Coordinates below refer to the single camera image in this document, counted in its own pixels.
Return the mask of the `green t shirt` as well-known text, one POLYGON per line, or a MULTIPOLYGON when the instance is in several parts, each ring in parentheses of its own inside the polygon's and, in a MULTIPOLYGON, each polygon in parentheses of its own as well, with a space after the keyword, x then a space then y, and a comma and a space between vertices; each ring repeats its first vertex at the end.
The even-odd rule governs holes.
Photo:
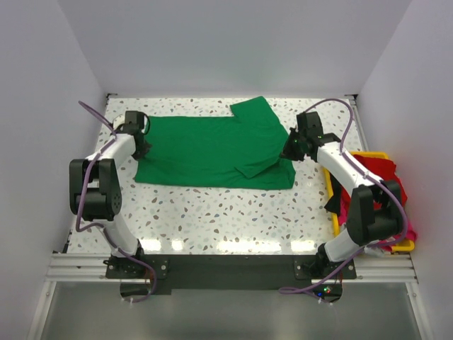
POLYGON ((230 106, 229 117, 151 118, 151 149, 137 183, 287 190, 292 162, 280 157, 288 133, 262 96, 230 106))

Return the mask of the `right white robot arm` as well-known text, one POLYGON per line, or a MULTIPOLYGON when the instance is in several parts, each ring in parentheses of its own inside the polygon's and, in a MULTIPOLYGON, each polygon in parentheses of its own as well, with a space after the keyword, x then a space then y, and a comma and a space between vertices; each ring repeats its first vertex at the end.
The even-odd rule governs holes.
POLYGON ((323 278, 332 278, 340 262, 349 261, 365 247, 400 235, 406 236, 408 218, 397 181, 385 181, 359 163, 333 133, 325 133, 316 112, 300 113, 297 126, 280 156, 303 161, 306 156, 327 169, 350 196, 345 229, 318 247, 311 267, 323 278))

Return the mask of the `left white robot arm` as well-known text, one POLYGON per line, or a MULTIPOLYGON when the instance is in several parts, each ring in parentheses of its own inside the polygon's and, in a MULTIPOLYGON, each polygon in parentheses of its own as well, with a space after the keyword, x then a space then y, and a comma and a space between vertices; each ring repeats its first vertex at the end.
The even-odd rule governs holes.
POLYGON ((129 110, 124 120, 114 125, 98 112, 110 137, 92 155, 69 163, 69 205, 75 215, 74 229, 84 232, 96 228, 108 243, 111 256, 122 260, 122 270, 131 278, 142 276, 147 261, 140 256, 142 246, 121 215, 122 189, 118 169, 132 157, 143 159, 151 145, 146 141, 151 122, 146 113, 129 110))

